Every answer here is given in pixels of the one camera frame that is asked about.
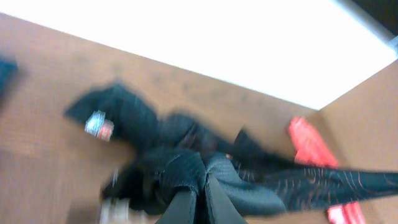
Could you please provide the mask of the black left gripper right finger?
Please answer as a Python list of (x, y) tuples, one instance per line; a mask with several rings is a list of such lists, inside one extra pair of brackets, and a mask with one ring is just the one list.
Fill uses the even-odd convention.
[(211, 224), (247, 224), (238, 213), (220, 183), (209, 174), (205, 185), (206, 210)]

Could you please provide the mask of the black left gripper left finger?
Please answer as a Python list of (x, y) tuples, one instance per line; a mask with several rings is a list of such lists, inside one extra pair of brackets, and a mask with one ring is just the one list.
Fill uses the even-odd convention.
[(197, 195), (190, 190), (178, 191), (165, 213), (155, 224), (194, 224)]

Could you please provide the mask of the black orange patterned jersey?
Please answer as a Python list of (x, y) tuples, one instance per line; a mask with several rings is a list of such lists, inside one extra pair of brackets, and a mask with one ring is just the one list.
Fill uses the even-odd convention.
[(198, 208), (208, 208), (207, 191), (218, 184), (241, 216), (272, 216), (397, 195), (397, 173), (305, 165), (269, 153), (240, 130), (233, 142), (183, 113), (158, 117), (153, 107), (122, 85), (93, 90), (65, 114), (100, 137), (126, 141), (136, 157), (114, 173), (100, 192), (103, 200), (126, 199), (135, 210), (164, 212), (180, 190)]

